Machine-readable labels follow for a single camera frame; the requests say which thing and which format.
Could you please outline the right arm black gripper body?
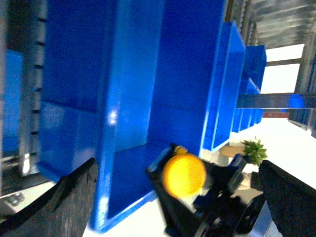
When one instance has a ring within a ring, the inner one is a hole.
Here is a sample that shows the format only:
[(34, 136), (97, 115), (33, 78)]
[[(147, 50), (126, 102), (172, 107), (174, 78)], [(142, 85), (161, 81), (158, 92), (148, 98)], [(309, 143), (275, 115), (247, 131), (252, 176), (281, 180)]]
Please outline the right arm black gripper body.
[(250, 157), (236, 154), (228, 166), (204, 162), (207, 181), (201, 194), (174, 198), (158, 183), (165, 232), (171, 237), (273, 236), (272, 216), (264, 195), (248, 203), (235, 196)]

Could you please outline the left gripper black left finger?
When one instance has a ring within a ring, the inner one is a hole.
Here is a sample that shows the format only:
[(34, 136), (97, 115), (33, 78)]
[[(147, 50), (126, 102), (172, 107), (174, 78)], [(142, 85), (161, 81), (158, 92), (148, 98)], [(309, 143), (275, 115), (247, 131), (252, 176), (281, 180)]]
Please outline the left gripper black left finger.
[(89, 221), (98, 177), (91, 158), (0, 225), (2, 237), (81, 237)]

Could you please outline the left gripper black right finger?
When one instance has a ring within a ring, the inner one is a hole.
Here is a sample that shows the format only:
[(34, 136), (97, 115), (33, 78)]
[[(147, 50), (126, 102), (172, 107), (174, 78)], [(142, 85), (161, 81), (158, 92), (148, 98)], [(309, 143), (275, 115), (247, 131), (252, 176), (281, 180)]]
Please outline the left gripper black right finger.
[(284, 237), (316, 235), (316, 190), (274, 163), (259, 166), (263, 194), (272, 220)]

